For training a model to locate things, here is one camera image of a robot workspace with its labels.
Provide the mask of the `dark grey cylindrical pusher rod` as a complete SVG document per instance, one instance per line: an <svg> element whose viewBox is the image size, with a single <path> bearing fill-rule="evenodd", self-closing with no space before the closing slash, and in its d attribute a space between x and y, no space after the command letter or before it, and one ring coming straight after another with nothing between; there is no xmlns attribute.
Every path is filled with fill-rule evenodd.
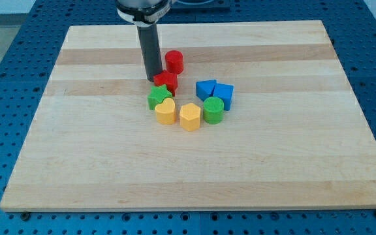
<svg viewBox="0 0 376 235"><path fill-rule="evenodd" d="M137 30L146 77L148 81L152 82L153 77L163 71L157 24L137 27Z"/></svg>

